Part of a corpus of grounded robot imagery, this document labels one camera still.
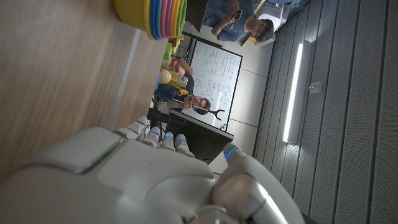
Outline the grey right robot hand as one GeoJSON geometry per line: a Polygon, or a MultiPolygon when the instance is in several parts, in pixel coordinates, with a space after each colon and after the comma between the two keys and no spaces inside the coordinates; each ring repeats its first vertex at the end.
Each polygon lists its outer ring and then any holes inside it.
{"type": "Polygon", "coordinates": [[[2,223],[303,223],[279,181],[238,146],[215,177],[184,135],[140,117],[88,128],[28,160],[1,183],[2,223]]]}

